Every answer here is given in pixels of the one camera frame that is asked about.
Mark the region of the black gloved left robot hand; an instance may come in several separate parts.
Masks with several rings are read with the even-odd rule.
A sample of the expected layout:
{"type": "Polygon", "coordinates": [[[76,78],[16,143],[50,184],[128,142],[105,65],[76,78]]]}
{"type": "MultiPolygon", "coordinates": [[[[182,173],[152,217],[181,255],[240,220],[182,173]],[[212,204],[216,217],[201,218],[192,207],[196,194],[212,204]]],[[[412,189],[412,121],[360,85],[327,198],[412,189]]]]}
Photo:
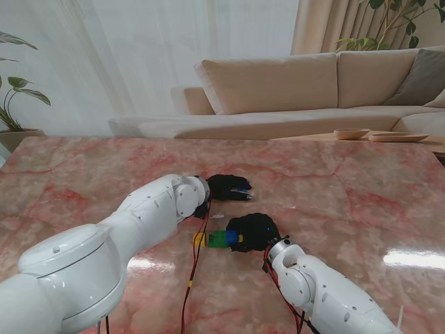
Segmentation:
{"type": "Polygon", "coordinates": [[[249,201],[252,188],[244,177],[235,175],[213,175],[207,179],[212,198],[219,201],[249,201]]]}

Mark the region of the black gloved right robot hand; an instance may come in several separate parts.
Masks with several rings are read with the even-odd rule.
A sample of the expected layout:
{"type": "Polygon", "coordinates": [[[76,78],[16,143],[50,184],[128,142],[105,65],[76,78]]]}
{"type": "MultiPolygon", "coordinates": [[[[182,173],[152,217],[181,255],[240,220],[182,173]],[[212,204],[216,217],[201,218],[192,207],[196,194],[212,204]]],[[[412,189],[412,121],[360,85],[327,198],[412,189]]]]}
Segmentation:
{"type": "Polygon", "coordinates": [[[265,251],[272,241],[281,239],[279,230],[273,219],[267,214],[253,213],[238,218],[232,218],[226,230],[236,231],[243,241],[232,244],[232,251],[247,253],[250,251],[265,251]]]}

